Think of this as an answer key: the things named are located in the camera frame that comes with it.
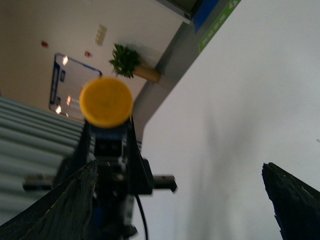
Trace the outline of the right gripper black right-camera finger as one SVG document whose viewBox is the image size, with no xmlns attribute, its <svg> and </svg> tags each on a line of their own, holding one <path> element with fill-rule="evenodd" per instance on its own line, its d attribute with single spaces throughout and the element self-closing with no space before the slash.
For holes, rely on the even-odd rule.
<svg viewBox="0 0 320 240">
<path fill-rule="evenodd" d="M 270 162 L 262 166 L 262 179 L 284 240 L 320 238 L 320 192 Z"/>
</svg>

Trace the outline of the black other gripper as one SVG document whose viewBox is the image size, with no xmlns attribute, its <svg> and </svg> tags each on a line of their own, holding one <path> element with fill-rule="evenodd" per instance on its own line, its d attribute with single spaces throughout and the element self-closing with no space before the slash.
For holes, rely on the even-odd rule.
<svg viewBox="0 0 320 240">
<path fill-rule="evenodd" d="M 2 240 L 126 240 L 137 233 L 131 224 L 133 203 L 153 190 L 175 192 L 172 175 L 153 175 L 139 150 L 133 117 L 126 122 L 126 165 L 87 162 L 91 125 L 85 121 L 78 144 L 56 176 L 30 175 L 25 191 L 45 196 L 0 227 Z"/>
</svg>

